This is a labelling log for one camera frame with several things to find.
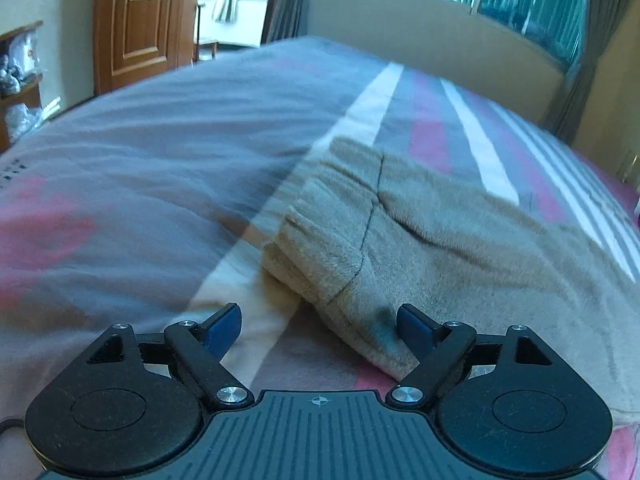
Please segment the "beige fleece pants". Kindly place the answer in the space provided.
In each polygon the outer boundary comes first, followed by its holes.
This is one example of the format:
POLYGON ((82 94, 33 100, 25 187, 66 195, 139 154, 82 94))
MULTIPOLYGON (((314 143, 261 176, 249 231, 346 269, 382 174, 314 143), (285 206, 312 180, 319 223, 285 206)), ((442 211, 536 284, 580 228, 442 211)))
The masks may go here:
POLYGON ((484 334, 532 328, 626 426, 639 419, 639 286, 584 231, 405 156, 334 140, 265 244, 267 272, 393 378, 412 304, 484 334))

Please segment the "striped grey pink bedsheet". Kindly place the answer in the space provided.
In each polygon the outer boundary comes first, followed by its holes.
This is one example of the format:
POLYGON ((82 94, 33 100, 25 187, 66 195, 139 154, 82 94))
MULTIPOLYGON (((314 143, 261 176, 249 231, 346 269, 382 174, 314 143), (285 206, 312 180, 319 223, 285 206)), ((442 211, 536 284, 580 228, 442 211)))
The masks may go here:
POLYGON ((532 328, 476 328, 465 378, 389 406, 371 363, 262 264, 346 138, 584 231, 639 286, 618 186, 449 81, 319 38, 277 42, 76 108, 1 159, 6 479, 634 479, 639 419, 532 328), (221 364, 254 396, 206 408, 169 325, 242 311, 221 364))

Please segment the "wooden bedside shelf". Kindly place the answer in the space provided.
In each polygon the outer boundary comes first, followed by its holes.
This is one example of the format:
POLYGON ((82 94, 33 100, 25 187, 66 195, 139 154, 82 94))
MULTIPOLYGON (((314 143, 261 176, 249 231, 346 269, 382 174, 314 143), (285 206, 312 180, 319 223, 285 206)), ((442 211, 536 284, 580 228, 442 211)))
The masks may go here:
POLYGON ((1 34, 1 151, 13 141, 6 125, 10 107, 24 104, 40 107, 40 82, 43 70, 37 53, 38 32, 43 20, 2 32, 1 34))

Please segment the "brown wooden door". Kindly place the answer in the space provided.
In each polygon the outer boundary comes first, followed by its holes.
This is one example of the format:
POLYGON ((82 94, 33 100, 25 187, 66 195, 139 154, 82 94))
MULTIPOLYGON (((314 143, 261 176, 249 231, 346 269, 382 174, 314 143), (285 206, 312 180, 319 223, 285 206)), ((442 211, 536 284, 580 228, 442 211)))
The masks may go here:
POLYGON ((94 93, 192 63, 196 0, 94 0, 94 93))

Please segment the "bright balcony window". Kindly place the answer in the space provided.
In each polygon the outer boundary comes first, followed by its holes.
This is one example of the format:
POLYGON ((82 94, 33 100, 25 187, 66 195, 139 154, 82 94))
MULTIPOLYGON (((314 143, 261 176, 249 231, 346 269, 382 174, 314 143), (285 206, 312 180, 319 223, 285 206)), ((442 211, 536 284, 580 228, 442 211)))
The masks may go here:
POLYGON ((267 3, 268 0, 198 0, 200 16, 195 25, 198 43, 258 47, 267 3))

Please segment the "grey curtain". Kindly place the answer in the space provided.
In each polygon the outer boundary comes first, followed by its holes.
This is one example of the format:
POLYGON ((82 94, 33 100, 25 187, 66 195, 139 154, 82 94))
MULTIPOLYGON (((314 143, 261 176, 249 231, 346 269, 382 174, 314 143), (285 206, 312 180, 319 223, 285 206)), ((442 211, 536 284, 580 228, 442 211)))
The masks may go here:
POLYGON ((565 144, 577 136, 600 58, 605 54, 631 0, 586 0, 587 17, 579 55, 552 99, 542 126, 565 144))

